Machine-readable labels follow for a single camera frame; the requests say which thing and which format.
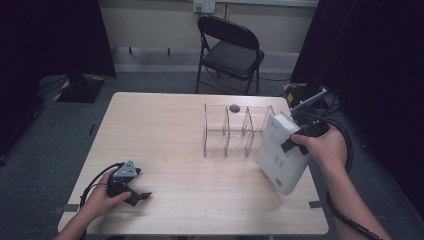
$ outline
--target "black chair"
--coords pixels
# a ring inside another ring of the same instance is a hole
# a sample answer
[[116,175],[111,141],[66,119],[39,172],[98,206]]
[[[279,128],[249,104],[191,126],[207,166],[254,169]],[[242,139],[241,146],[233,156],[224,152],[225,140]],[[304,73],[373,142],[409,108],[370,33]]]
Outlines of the black chair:
[[[197,72],[196,93],[199,91],[199,83],[213,87],[200,81],[202,66],[215,70],[218,76],[219,73],[223,73],[247,81],[244,95],[248,94],[253,75],[256,72],[256,91],[259,91],[259,65],[265,54],[259,49],[259,41],[256,36],[244,26],[213,16],[199,18],[197,25],[200,30],[202,48]],[[206,35],[220,41],[210,48]]]

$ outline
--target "chair seat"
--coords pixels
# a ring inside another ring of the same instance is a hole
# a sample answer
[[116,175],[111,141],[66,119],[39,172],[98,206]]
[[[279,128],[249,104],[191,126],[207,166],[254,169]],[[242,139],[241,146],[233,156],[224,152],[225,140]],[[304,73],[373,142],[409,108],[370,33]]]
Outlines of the chair seat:
[[[259,64],[264,59],[259,51]],[[212,69],[225,69],[233,74],[248,77],[255,71],[256,51],[220,41],[202,59],[203,65]]]

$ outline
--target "black stand base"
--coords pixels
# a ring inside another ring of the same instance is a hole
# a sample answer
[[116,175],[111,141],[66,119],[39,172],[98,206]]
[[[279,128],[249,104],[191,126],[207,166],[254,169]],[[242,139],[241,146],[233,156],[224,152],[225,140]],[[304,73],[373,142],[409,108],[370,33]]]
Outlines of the black stand base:
[[77,91],[72,84],[66,82],[56,94],[54,100],[57,102],[94,103],[104,84],[104,80],[96,80],[91,77],[87,77],[85,80],[88,87],[84,91]]

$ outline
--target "person's right hand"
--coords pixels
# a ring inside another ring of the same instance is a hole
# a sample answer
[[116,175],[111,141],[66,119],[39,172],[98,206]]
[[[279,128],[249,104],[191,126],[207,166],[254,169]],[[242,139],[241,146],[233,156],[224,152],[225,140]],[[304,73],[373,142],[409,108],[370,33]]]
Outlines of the person's right hand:
[[347,147],[343,135],[334,126],[330,125],[330,129],[318,138],[293,134],[291,139],[297,144],[305,145],[321,169],[344,168]]

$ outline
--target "chair backrest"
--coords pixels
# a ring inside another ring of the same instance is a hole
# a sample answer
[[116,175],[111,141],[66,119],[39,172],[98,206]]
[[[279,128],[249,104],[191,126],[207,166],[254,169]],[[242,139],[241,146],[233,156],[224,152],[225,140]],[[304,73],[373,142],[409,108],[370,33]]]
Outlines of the chair backrest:
[[200,33],[244,48],[259,50],[259,41],[248,28],[214,16],[197,21]]

